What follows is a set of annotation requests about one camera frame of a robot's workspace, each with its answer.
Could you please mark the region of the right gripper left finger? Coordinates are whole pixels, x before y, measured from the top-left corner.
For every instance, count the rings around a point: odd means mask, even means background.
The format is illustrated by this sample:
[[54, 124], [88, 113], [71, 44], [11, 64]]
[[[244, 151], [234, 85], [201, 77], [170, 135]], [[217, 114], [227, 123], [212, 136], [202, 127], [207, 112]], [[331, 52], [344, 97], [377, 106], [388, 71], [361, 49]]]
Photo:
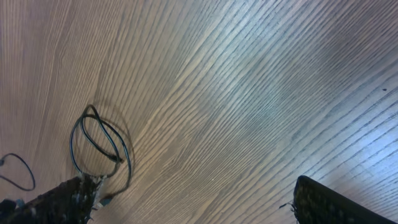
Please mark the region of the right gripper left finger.
[[83, 175], [62, 182], [22, 206], [12, 200], [3, 200], [1, 224], [88, 223], [99, 187], [99, 183]]

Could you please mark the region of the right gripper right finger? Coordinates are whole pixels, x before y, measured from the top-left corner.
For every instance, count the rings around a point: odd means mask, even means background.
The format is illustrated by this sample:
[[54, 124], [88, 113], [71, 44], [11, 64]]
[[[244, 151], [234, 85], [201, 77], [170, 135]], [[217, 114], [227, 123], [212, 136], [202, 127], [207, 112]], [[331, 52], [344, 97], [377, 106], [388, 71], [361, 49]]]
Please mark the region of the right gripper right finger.
[[396, 224], [305, 175], [297, 178], [292, 211], [299, 224]]

